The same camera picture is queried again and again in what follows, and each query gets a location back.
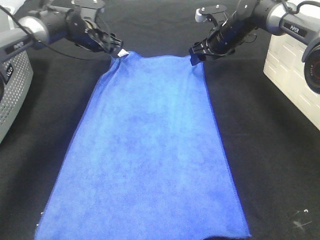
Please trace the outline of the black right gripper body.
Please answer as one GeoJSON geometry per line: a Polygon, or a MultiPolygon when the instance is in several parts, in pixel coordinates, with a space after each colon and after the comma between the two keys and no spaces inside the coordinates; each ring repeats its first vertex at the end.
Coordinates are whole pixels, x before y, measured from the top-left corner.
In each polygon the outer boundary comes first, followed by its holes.
{"type": "Polygon", "coordinates": [[[214,27],[207,38],[194,43],[189,49],[189,54],[205,55],[206,60],[216,60],[230,55],[241,42],[242,22],[225,21],[214,27]]]}

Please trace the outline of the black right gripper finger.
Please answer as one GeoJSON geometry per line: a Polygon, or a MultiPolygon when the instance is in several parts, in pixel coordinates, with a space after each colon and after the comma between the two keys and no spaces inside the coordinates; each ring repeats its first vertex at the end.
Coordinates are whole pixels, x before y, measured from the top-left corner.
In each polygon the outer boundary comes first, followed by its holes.
{"type": "Polygon", "coordinates": [[[203,54],[195,54],[191,53],[190,54],[190,63],[192,66],[195,66],[199,63],[204,62],[207,59],[207,57],[203,54]]]}

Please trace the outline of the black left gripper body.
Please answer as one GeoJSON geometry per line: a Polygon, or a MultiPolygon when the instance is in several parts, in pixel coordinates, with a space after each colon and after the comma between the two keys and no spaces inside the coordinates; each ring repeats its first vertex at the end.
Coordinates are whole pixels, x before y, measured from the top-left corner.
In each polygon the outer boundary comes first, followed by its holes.
{"type": "Polygon", "coordinates": [[[101,30],[95,22],[82,18],[78,12],[67,14],[66,26],[66,39],[88,51],[118,54],[123,47],[123,41],[114,33],[101,30]]]}

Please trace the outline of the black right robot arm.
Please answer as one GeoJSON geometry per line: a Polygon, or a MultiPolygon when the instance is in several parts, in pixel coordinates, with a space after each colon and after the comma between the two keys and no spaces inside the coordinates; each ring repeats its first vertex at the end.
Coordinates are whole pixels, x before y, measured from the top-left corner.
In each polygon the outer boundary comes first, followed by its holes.
{"type": "Polygon", "coordinates": [[[232,55],[255,29],[281,36],[288,34],[306,45],[301,61],[308,87],[320,92],[320,20],[300,12],[304,5],[319,7],[319,2],[304,0],[295,5],[287,0],[240,0],[233,14],[222,3],[201,7],[195,12],[198,23],[209,21],[213,28],[207,38],[189,49],[193,66],[206,60],[232,55]]]}

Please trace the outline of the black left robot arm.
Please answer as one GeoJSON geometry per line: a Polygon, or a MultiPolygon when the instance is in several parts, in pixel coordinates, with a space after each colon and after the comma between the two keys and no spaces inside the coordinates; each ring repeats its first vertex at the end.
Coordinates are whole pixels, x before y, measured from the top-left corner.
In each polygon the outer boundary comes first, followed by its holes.
{"type": "Polygon", "coordinates": [[[37,10],[17,20],[1,6],[17,27],[0,35],[0,62],[14,58],[29,47],[42,49],[63,38],[90,52],[104,52],[114,58],[123,56],[123,41],[109,30],[103,31],[96,22],[104,8],[102,0],[76,0],[72,8],[54,6],[44,0],[37,10]]]}

